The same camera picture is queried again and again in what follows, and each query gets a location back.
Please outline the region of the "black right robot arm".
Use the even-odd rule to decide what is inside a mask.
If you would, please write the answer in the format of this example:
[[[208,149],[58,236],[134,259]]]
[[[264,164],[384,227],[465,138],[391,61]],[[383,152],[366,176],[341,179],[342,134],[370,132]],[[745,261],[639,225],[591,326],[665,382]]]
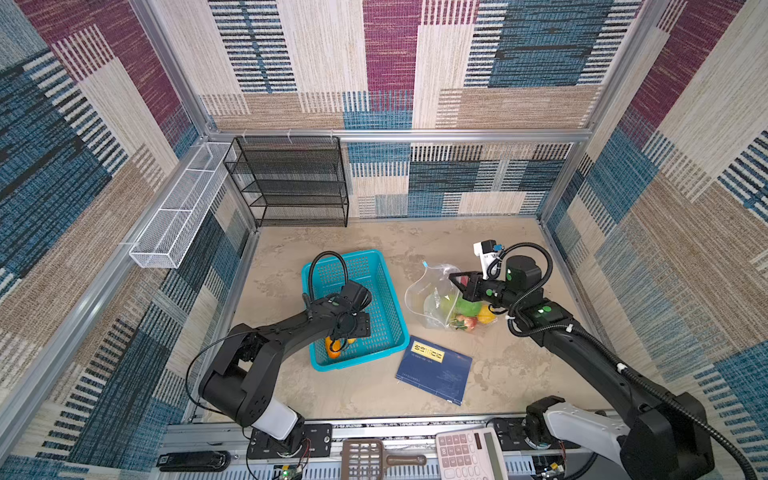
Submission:
[[[449,276],[462,297],[485,301],[505,313],[509,331],[530,338],[569,364],[613,407],[627,431],[611,436],[605,449],[594,444],[586,428],[568,436],[557,432],[555,403],[543,410],[550,435],[577,443],[602,456],[616,453],[617,463],[633,479],[698,479],[715,468],[713,444],[719,444],[747,479],[757,472],[748,458],[707,421],[703,405],[688,393],[675,395],[651,381],[585,330],[574,316],[548,299],[543,286],[552,271],[541,270],[527,256],[493,260],[484,272]]]

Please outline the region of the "green apple toy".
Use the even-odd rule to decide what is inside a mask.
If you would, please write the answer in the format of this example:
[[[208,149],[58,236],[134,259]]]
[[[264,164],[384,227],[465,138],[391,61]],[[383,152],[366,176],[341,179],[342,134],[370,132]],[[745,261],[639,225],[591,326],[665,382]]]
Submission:
[[[456,313],[465,317],[477,317],[482,308],[482,302],[470,302],[463,298],[458,298],[455,304]]]

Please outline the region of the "clear zip top bag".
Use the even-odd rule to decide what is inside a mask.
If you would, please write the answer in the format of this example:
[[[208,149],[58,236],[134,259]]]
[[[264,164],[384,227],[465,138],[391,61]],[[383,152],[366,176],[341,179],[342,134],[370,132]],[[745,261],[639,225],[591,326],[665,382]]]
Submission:
[[[497,321],[486,302],[470,302],[451,282],[449,276],[459,269],[450,264],[423,262],[421,277],[405,291],[407,310],[429,328],[470,332]]]

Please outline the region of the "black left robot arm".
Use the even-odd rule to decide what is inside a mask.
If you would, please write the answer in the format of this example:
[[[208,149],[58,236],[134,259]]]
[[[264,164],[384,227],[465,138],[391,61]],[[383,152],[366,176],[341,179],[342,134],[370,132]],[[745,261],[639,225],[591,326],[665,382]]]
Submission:
[[[200,397],[239,426],[296,449],[304,438],[304,419],[274,398],[283,361],[317,340],[369,336],[366,308],[372,300],[366,287],[349,280],[338,293],[316,299],[306,294],[305,309],[283,321],[233,327],[198,383]]]

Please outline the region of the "red strawberry toy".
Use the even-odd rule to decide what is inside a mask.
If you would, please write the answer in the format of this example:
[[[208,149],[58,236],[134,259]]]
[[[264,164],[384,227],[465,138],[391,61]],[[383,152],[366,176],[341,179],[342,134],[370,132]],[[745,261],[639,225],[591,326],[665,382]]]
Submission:
[[[457,315],[455,320],[456,328],[463,331],[472,331],[478,324],[476,317],[467,317],[461,314]]]

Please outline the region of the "yellow lemon toy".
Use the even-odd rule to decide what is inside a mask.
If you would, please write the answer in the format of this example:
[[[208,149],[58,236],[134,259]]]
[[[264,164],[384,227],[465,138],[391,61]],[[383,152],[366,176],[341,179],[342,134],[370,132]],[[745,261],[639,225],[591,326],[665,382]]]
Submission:
[[[497,315],[490,310],[488,305],[483,305],[476,318],[480,324],[487,325],[495,322]]]

